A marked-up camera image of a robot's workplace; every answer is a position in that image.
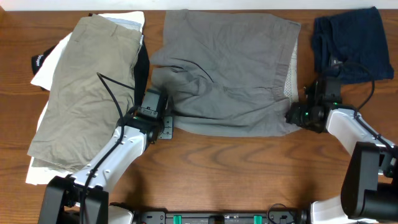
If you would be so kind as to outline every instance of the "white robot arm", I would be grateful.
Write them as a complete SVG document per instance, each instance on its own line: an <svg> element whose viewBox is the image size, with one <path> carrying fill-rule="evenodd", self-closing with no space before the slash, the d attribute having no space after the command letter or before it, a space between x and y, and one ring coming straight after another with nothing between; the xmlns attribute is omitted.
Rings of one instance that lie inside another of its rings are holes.
<svg viewBox="0 0 398 224"><path fill-rule="evenodd" d="M380 142L380 140L375 139L375 137L366 128L364 128L357 120L355 120L354 114L355 111L349 109L331 110L326 122L327 131L339 140L339 142L344 146L351 156L353 155L357 142L370 142L375 144L377 147L386 147ZM362 119L361 114L358 113L357 116L365 126L376 133L375 130L373 130ZM383 140L385 140L385 142L387 142L392 148L394 147L392 142L384 138ZM310 208L310 218L311 223L313 224L346 224L357 222L377 223L376 220L368 218L361 218L359 220L349 219L343 211L340 195L329 200L312 203Z"/></svg>
<svg viewBox="0 0 398 224"><path fill-rule="evenodd" d="M74 183L84 186L88 174L92 167L109 151L109 149L119 139L121 127L118 126L113 133L111 140L105 147L94 157L93 160L82 170L74 173L71 178L75 179ZM137 128L129 126L124 127L124 136L121 144L106 158L106 160L98 167L95 177L91 179L88 187L93 189L101 187L104 191L112 192L124 171L129 165L144 153L147 144L147 135L140 132Z"/></svg>

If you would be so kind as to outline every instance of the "green connector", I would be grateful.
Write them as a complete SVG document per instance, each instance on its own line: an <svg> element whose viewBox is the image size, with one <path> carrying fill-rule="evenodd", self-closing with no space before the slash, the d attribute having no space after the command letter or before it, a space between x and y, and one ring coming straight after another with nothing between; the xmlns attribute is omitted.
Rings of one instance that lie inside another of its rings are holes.
<svg viewBox="0 0 398 224"><path fill-rule="evenodd" d="M262 216L255 215L254 216L254 224L262 224Z"/></svg>
<svg viewBox="0 0 398 224"><path fill-rule="evenodd" d="M182 223L181 215L174 215L173 224L181 224L181 223Z"/></svg>

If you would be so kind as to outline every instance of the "folded clothing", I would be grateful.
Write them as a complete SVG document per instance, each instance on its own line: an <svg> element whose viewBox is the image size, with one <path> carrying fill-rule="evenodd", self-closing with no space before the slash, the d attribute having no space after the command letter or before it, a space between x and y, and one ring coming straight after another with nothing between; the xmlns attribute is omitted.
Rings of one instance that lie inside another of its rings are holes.
<svg viewBox="0 0 398 224"><path fill-rule="evenodd" d="M282 136L284 85L300 24L270 14L168 11L152 84L172 96L175 127L212 136Z"/></svg>
<svg viewBox="0 0 398 224"><path fill-rule="evenodd" d="M51 54L54 48L55 46L52 46L51 48L47 49L43 54L35 55L32 57L32 71L34 75L36 75L36 73L40 70L45 59Z"/></svg>
<svg viewBox="0 0 398 224"><path fill-rule="evenodd" d="M134 81L136 84L136 90L134 91L134 103L140 105L142 103L142 98L144 97L144 91L149 74L149 58L145 47L145 42L142 41L142 47L138 53L138 59L136 65L134 66ZM45 111L47 110L47 105L45 105L42 114L40 115L39 122L37 123L37 129L40 127L41 121ZM56 175L60 177L65 177L70 174L69 171L59 169L51 163L46 163L40 159L35 159L32 157L30 160L29 170L26 175L27 184L48 184Z"/></svg>
<svg viewBox="0 0 398 224"><path fill-rule="evenodd" d="M383 23L375 7L316 18L312 49L319 73L339 62L356 62L368 68L375 80L394 78ZM338 77L344 84L371 80L355 66L330 69L325 75Z"/></svg>
<svg viewBox="0 0 398 224"><path fill-rule="evenodd" d="M80 19L55 69L48 107L28 155L74 172L102 149L119 114L96 72L134 86L132 68L140 40L138 30L101 16ZM108 85L125 113L134 103L134 92Z"/></svg>
<svg viewBox="0 0 398 224"><path fill-rule="evenodd" d="M108 20L128 29L138 30L141 33L145 23L144 13L140 11L126 13L104 13L98 14L98 16L107 18ZM41 86L46 90L51 89L52 77L54 76L55 68L57 67L58 61L60 60L60 57L68 44L71 34L72 33L68 34L64 39L62 39L52 50L50 55L46 57L45 61L42 63L42 66L40 67L40 70L35 74L35 77L32 79L30 84Z"/></svg>

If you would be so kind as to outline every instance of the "wood grain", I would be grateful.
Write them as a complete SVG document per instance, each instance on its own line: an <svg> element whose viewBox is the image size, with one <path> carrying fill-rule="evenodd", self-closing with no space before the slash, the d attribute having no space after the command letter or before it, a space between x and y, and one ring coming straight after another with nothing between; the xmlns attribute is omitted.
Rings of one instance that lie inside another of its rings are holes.
<svg viewBox="0 0 398 224"><path fill-rule="evenodd" d="M253 12L302 24L298 87L310 84L317 76L310 48L313 20L343 11ZM0 223L37 222L45 190L25 184L27 149L49 95L30 84L30 57L57 44L87 13L8 12L0 22ZM381 14L391 64L398 70L398 12ZM152 55L162 47L165 12L145 15L145 40ZM369 90L369 83L344 86L343 99L358 105ZM375 94L362 110L366 121L394 142L397 90L397 80L376 82ZM171 141L150 146L128 168L110 201L170 211L265 210L273 203L306 207L339 194L348 162L349 155L327 134L301 130L280 138L216 138L176 129Z"/></svg>

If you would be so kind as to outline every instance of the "black cable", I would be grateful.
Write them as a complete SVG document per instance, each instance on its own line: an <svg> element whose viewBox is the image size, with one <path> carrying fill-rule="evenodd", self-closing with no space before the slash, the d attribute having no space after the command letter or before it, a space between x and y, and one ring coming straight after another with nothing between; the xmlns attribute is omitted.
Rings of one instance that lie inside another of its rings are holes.
<svg viewBox="0 0 398 224"><path fill-rule="evenodd" d="M107 79L107 80L109 80L109 81L111 81L111 82L114 82L114 83L116 83L116 84L118 84L118 85L121 85L121 86L124 86L124 87L126 87L126 88L129 88L130 90L136 90L134 87L131 87L131 86L128 86L128 85L123 84L123 83L121 83L121 82L118 82L118 81L116 81L116 80L113 80L112 78L108 78L108 77L104 76L103 74L101 74L101 73L99 73L99 72L97 72L97 75L98 75L98 76L101 76L102 78Z"/></svg>
<svg viewBox="0 0 398 224"><path fill-rule="evenodd" d="M371 71L369 71L368 68L366 68L365 66L361 65L360 63L356 63L356 62L345 62L345 63L344 63L344 66L345 66L345 65L355 65L355 66L357 66L357 67L362 68L362 69L369 75L369 78L371 79L371 83L372 83L372 90L371 90L369 96L363 101L363 103L361 103L361 104L356 108L356 111L355 111L355 114L354 114L354 116L356 116L356 114L358 113L358 111L359 111L359 110L372 98L372 96L373 96L373 93L374 93L374 77L373 77Z"/></svg>
<svg viewBox="0 0 398 224"><path fill-rule="evenodd" d="M103 78L105 78L105 79L107 79L107 80L109 80L109 81L111 81L111 82L114 82L114 83L116 83L116 84L119 84L119 85L121 85L121 86L124 86L124 87L126 87L126 88L135 90L133 87L127 86L127 85L125 85L125 84L123 84L123 83L120 83L120 82L118 82L118 81L116 81L116 80L113 80L113 79L111 79L111 78L108 78L108 77L106 77L106 76L100 74L99 72L97 72L97 76L98 76L98 78L101 80L102 84L105 86L105 88L106 88L106 90L108 91L109 95L111 95L111 98L112 98L114 104L116 105L116 107L117 107L117 109L118 109L118 113L119 113L119 116L120 116L120 122L121 122L121 134L120 134L119 139L116 141L115 145L112 146L112 148L111 148L111 149L98 161L98 163L94 166L94 168L92 168L92 169L90 170L90 173L88 174L88 177L87 177L85 186L84 186L83 191L82 191L82 193L81 193L81 195L80 195L80 224L83 224L83 223L84 223L85 201L86 201L87 189L88 189L88 186L89 186L89 184L90 184L90 181L91 181L91 179L93 178L93 176L95 175L95 173L97 172L97 170L98 170L98 168L100 167L100 165L105 161L105 159L106 159L106 158L117 148L117 146L122 142L123 136L124 136L124 119L123 119L122 110L121 110L121 108L120 108L120 106L119 106L118 101L117 101L116 98L114 97L114 95L113 95L111 89L110 89L109 86L105 83L105 81L104 81Z"/></svg>
<svg viewBox="0 0 398 224"><path fill-rule="evenodd" d="M267 211L267 219L268 219L271 223L273 223L273 224L278 224L278 223L274 222L271 218L269 218L269 212L270 212L271 209L272 209L273 207L275 207L276 205L279 205L279 206L282 206L282 207L288 209L288 208L287 208L284 204L282 204L282 203L275 203L275 204L271 205L271 207L269 207L269 209L268 209L268 211ZM289 210L288 210L287 212L288 212L292 217L295 217Z"/></svg>

